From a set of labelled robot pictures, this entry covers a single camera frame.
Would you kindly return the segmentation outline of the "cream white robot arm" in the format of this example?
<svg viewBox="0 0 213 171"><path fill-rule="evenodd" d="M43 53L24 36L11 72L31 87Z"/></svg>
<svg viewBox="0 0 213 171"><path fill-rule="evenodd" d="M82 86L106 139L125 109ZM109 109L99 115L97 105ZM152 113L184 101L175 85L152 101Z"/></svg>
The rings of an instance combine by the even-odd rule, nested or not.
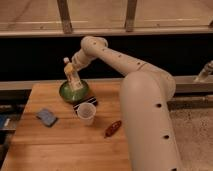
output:
<svg viewBox="0 0 213 171"><path fill-rule="evenodd" d="M176 90L173 76L93 36L84 37L81 49L64 59L65 72L79 71L97 58L124 76L120 107L132 171L183 171L167 106Z"/></svg>

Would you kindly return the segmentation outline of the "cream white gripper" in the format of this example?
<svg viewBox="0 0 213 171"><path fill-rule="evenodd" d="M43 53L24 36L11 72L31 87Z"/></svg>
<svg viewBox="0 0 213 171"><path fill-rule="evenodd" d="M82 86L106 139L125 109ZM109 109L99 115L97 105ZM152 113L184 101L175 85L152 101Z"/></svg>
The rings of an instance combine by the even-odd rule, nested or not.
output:
<svg viewBox="0 0 213 171"><path fill-rule="evenodd" d="M79 50L72 57L73 65L71 63L67 63L66 66L64 67L64 73L66 75L70 75L74 71L74 68L77 71L80 71L86 68L90 63L91 63L91 57L86 55L82 50Z"/></svg>

